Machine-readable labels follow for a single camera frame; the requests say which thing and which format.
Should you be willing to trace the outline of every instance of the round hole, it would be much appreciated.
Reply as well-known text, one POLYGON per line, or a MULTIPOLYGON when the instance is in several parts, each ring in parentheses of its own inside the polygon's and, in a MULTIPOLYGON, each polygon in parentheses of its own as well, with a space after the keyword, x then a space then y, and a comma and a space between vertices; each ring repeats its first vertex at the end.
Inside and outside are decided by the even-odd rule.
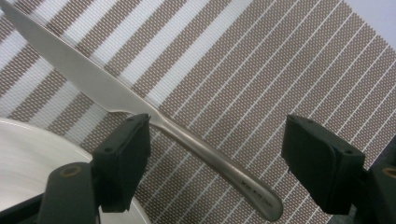
POLYGON ((106 152, 106 153, 109 153, 109 152, 111 152, 111 151, 113 151, 113 148, 111 148, 111 147, 105 148, 105 152, 106 152))
POLYGON ((396 178, 396 169, 394 169, 394 168, 386 167, 386 168, 382 169, 382 172, 385 175, 388 175, 388 176, 390 176, 392 178, 396 178))
POLYGON ((78 174, 80 171, 81 171, 80 166, 69 166, 69 167, 62 169, 62 171, 60 172, 60 175, 63 177, 69 177, 69 176, 78 174))

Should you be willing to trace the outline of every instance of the stainless steel knife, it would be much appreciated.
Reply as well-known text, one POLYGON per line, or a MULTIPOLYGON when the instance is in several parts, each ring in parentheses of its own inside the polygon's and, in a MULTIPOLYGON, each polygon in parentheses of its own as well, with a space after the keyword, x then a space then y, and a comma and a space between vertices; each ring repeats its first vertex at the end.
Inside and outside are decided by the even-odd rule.
POLYGON ((58 36, 23 14, 5 0, 0 0, 7 19, 38 53, 49 61, 79 90, 109 112, 147 113, 150 124, 176 140, 196 157, 218 172, 244 195, 263 218, 278 220, 283 213, 279 197, 259 178, 240 164, 216 150, 201 138, 160 113, 155 107, 121 84, 58 36))

